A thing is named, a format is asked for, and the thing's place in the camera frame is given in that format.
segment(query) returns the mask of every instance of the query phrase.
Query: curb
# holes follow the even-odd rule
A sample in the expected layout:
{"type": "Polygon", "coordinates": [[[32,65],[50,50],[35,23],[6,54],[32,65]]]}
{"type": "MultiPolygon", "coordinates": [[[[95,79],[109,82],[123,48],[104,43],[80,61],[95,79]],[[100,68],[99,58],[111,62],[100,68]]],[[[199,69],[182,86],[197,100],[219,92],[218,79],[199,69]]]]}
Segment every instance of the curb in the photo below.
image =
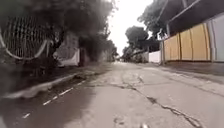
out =
{"type": "Polygon", "coordinates": [[[72,80],[77,74],[78,73],[75,73],[75,74],[68,75],[68,76],[65,76],[62,78],[58,78],[51,82],[38,84],[36,86],[30,87],[25,90],[21,90],[21,91],[14,92],[14,93],[9,93],[9,94],[6,94],[5,96],[3,96],[3,98],[5,98],[5,99],[32,98],[32,97],[36,96],[39,92],[47,91],[47,90],[51,89],[53,86],[57,86],[64,82],[72,80]]]}

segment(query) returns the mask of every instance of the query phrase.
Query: overcast sky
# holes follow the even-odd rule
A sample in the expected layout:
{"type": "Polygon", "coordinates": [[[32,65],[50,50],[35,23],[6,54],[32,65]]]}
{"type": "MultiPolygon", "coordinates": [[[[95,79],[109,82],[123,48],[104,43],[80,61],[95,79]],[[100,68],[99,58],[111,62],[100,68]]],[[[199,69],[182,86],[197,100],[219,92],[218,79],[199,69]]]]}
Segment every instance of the overcast sky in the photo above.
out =
{"type": "Polygon", "coordinates": [[[122,55],[122,50],[127,44],[127,38],[125,36],[125,31],[127,28],[135,26],[144,26],[137,21],[137,18],[144,12],[145,7],[150,5],[153,0],[115,0],[116,5],[119,8],[113,15],[109,18],[111,35],[110,39],[113,40],[116,47],[118,48],[118,53],[122,55]]]}

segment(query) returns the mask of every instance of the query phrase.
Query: road crack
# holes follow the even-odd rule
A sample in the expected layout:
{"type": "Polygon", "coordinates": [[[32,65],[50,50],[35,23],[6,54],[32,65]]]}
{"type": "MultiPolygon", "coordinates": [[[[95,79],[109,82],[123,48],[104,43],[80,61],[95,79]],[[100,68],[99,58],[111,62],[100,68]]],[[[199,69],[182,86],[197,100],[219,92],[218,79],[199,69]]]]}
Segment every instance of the road crack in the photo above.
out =
{"type": "Polygon", "coordinates": [[[137,79],[139,80],[139,83],[144,83],[144,80],[141,78],[141,76],[138,76],[137,79]]]}
{"type": "Polygon", "coordinates": [[[173,113],[174,115],[176,116],[180,116],[180,117],[183,117],[189,124],[191,124],[191,126],[193,126],[194,128],[203,128],[203,125],[201,124],[201,122],[198,120],[198,119],[195,119],[193,117],[190,117],[188,115],[186,115],[185,113],[183,112],[180,112],[179,110],[175,109],[175,108],[172,108],[172,107],[168,107],[168,106],[165,106],[161,103],[159,103],[157,101],[156,98],[154,97],[148,97],[146,96],[145,94],[143,94],[141,91],[139,91],[137,88],[133,87],[131,84],[129,83],[126,83],[124,80],[123,80],[123,83],[128,85],[127,86],[127,89],[131,89],[131,90],[134,90],[136,91],[137,93],[139,93],[140,95],[144,96],[148,101],[150,101],[152,104],[156,104],[158,106],[160,106],[162,109],[165,109],[165,110],[169,110],[171,113],[173,113]]]}
{"type": "Polygon", "coordinates": [[[193,117],[190,117],[172,107],[168,107],[168,106],[164,106],[161,103],[159,103],[157,101],[157,99],[153,98],[153,97],[147,97],[147,99],[152,103],[152,104],[157,104],[159,105],[161,108],[169,110],[170,112],[172,112],[174,115],[177,116],[181,116],[183,117],[187,122],[189,122],[194,128],[203,128],[201,122],[198,119],[195,119],[193,117]]]}

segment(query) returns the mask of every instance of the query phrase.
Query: road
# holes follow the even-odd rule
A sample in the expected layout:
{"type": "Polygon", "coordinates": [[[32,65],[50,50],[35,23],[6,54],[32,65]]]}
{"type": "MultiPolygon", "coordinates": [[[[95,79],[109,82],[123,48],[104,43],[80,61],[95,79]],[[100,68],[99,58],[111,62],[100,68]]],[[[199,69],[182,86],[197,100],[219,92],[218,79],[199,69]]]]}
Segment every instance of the road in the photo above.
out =
{"type": "Polygon", "coordinates": [[[31,99],[1,100],[0,128],[224,126],[223,85],[155,66],[116,62],[102,70],[31,99]]]}

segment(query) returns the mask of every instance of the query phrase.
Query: asphalt road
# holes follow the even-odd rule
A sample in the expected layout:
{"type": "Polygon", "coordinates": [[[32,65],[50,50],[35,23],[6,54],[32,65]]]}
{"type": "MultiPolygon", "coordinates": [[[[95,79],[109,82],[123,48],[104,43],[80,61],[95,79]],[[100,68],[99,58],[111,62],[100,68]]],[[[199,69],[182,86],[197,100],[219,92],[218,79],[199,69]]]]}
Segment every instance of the asphalt road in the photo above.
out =
{"type": "Polygon", "coordinates": [[[0,101],[0,128],[223,128],[223,85],[116,62],[31,99],[0,101]]]}

